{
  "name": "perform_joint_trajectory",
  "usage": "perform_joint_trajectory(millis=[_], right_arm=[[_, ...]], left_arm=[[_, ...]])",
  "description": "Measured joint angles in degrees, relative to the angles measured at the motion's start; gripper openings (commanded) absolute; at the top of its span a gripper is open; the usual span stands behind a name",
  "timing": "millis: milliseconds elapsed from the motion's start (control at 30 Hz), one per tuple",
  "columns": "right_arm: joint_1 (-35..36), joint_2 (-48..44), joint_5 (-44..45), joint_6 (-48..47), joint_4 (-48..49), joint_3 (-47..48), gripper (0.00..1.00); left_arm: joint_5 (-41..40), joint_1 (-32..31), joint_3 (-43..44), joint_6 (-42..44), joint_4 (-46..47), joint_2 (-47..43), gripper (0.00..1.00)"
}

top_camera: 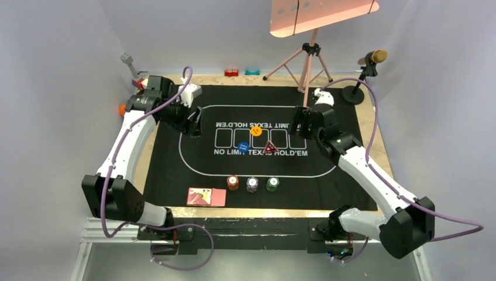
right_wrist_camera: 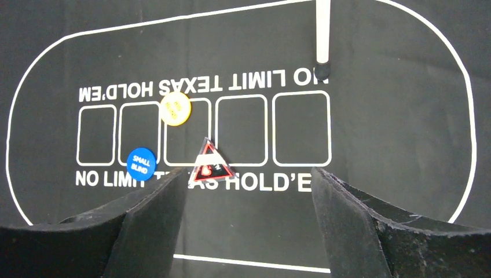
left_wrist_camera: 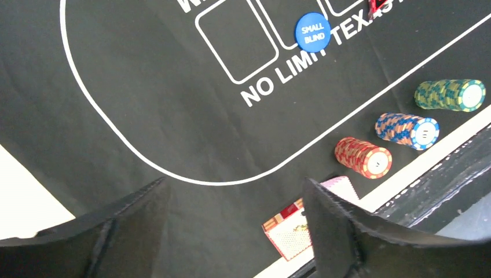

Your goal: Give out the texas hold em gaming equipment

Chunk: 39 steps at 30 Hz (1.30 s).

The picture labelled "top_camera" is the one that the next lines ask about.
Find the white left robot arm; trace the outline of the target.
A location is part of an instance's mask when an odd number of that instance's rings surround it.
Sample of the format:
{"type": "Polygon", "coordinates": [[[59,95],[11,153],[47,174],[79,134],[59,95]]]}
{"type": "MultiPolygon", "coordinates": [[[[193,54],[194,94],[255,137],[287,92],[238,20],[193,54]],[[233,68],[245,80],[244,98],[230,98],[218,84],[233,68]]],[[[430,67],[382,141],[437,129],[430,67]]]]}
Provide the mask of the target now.
{"type": "Polygon", "coordinates": [[[104,163],[94,175],[84,176],[81,187],[91,214],[107,219],[151,225],[159,239],[174,233],[171,211],[148,203],[133,185],[138,160],[148,137],[159,122],[177,132],[201,135],[201,107],[193,107],[201,86],[182,77],[182,85],[162,76],[149,76],[146,86],[125,105],[118,137],[104,163]]]}

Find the red triangular dealer button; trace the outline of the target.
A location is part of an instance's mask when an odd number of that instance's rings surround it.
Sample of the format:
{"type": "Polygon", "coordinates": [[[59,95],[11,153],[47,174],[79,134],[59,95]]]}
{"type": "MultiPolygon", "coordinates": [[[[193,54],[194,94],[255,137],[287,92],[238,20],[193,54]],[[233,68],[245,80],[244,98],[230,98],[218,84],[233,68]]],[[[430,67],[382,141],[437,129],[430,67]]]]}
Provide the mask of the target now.
{"type": "Polygon", "coordinates": [[[264,150],[263,150],[263,153],[275,153],[275,152],[278,152],[278,148],[275,146],[275,144],[272,143],[272,141],[268,140],[265,147],[264,147],[264,150]]]}

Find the blue poker chip stack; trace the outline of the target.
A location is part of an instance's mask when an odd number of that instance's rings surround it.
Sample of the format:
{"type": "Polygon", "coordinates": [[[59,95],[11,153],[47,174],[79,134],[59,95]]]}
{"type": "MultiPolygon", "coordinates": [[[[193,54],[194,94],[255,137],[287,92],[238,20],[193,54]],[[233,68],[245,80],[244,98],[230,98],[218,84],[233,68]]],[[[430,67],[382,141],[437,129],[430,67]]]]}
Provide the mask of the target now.
{"type": "Polygon", "coordinates": [[[246,190],[249,193],[255,193],[258,189],[259,181],[256,177],[249,177],[246,181],[246,190]]]}

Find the orange big blind button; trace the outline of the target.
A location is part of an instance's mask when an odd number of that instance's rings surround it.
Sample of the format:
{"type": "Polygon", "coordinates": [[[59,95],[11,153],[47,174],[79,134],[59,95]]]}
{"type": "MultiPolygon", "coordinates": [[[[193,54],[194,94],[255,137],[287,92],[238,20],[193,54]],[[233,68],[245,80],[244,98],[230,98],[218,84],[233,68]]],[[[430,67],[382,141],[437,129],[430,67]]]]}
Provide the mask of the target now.
{"type": "Polygon", "coordinates": [[[254,126],[250,129],[250,133],[252,136],[261,136],[263,129],[260,126],[254,126]]]}

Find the blue small blind button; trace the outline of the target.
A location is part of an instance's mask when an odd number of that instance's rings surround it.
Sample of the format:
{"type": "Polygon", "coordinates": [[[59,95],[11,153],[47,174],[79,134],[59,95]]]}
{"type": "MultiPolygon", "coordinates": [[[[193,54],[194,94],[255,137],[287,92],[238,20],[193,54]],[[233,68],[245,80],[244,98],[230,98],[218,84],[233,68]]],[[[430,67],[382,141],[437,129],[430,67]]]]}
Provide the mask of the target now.
{"type": "Polygon", "coordinates": [[[250,150],[250,145],[247,142],[240,142],[237,149],[240,153],[247,153],[250,150]]]}

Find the red poker chip stack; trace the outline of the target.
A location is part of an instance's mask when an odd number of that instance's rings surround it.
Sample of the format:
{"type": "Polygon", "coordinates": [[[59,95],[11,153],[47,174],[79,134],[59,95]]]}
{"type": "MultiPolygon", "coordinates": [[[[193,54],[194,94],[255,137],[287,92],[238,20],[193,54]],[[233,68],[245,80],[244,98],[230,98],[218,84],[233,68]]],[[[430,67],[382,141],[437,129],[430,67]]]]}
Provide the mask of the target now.
{"type": "Polygon", "coordinates": [[[237,190],[239,188],[239,179],[236,175],[230,175],[226,179],[226,184],[229,190],[237,190]]]}

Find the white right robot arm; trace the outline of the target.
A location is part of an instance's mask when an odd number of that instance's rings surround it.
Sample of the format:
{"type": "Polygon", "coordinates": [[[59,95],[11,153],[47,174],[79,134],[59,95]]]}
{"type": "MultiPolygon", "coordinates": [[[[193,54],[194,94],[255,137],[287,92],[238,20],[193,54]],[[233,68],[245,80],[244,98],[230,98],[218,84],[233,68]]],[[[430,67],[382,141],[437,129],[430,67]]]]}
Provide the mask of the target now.
{"type": "Polygon", "coordinates": [[[393,257],[401,259],[435,236],[434,203],[417,198],[387,173],[366,160],[366,149],[351,133],[341,131],[332,106],[296,107],[290,134],[316,143],[320,153],[351,176],[376,202],[381,214],[367,213],[345,205],[317,227],[328,240],[347,238],[350,233],[381,242],[393,257]]]}

